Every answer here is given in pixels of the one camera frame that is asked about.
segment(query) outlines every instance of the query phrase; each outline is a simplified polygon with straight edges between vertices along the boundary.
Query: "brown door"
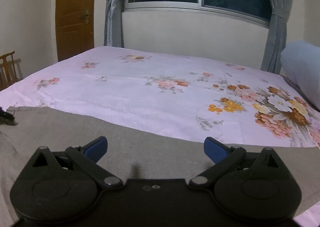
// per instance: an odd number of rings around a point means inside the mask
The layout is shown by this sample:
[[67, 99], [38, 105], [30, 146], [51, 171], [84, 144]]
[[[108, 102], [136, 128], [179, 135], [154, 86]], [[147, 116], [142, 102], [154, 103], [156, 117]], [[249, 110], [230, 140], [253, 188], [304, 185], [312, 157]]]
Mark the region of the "brown door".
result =
[[58, 60], [94, 48], [94, 0], [56, 0]]

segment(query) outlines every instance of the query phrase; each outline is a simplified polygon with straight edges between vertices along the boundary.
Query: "white window frame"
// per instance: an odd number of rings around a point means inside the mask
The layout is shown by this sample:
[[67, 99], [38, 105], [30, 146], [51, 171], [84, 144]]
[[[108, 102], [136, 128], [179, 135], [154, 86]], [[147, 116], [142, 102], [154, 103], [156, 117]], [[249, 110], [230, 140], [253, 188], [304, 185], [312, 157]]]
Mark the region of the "white window frame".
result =
[[151, 2], [132, 2], [125, 0], [124, 11], [141, 11], [141, 10], [173, 10], [173, 11], [188, 11], [198, 12], [213, 15], [220, 15], [237, 20], [253, 23], [265, 28], [269, 28], [270, 22], [258, 16], [249, 15], [235, 10], [225, 8], [204, 6], [204, 0], [198, 0], [198, 3], [189, 2], [174, 2], [174, 1], [151, 1]]

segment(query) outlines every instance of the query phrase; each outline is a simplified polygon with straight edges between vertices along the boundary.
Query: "gray curtain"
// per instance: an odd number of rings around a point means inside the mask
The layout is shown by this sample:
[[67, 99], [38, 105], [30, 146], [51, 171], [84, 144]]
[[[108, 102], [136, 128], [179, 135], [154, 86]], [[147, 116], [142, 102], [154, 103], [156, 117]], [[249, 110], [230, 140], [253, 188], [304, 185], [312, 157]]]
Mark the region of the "gray curtain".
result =
[[290, 15], [292, 0], [270, 0], [272, 16], [266, 49], [261, 70], [280, 73], [280, 53], [285, 48], [287, 39], [287, 21]]
[[121, 0], [107, 0], [104, 45], [122, 47]]

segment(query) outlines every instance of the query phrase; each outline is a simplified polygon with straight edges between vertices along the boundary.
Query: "light blue pillow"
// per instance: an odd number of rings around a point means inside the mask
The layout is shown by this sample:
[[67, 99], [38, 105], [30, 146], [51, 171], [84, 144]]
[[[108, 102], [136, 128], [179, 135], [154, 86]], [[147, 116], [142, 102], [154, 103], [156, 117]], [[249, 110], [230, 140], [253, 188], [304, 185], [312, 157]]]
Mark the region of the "light blue pillow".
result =
[[320, 109], [320, 47], [305, 41], [288, 43], [281, 53], [285, 75]]

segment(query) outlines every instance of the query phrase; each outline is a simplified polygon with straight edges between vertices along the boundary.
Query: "chair backrest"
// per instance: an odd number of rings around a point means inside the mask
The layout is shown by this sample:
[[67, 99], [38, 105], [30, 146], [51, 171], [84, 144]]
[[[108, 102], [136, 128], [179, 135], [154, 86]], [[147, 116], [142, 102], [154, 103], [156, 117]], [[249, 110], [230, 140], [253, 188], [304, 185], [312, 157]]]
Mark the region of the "chair backrest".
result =
[[[1, 73], [0, 73], [0, 90], [8, 88], [10, 85], [12, 85], [18, 81], [17, 74], [16, 74], [16, 68], [14, 67], [14, 60], [13, 60], [14, 53], [15, 53], [15, 51], [0, 56], [0, 60], [2, 60], [2, 62], [3, 62], [2, 65], [4, 68], [4, 77], [5, 77], [5, 78], [1, 78]], [[11, 60], [12, 60], [12, 68], [13, 68], [14, 74], [11, 73], [11, 75], [10, 75], [10, 69], [9, 69], [9, 65], [8, 65], [8, 61], [7, 61], [8, 56], [11, 56]]]

